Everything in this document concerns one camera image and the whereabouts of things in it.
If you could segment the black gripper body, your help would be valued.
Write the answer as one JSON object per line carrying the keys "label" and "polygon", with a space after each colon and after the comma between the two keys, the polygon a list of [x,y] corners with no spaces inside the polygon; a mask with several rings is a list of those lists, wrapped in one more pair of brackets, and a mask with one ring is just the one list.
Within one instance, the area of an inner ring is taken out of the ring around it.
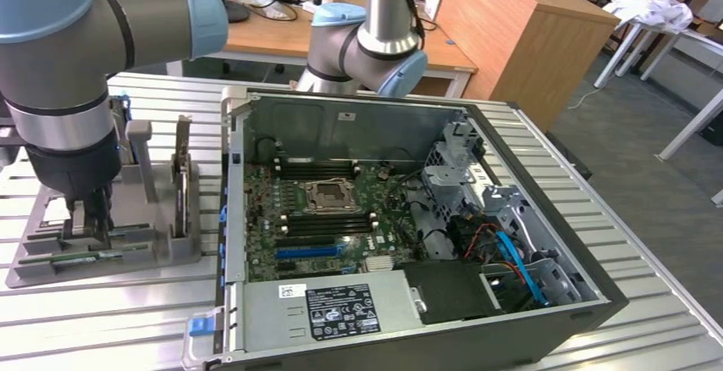
{"label": "black gripper body", "polygon": [[109,209],[110,183],[121,169],[117,141],[68,152],[29,146],[26,152],[38,181],[62,194],[68,207],[81,201],[89,211]]}

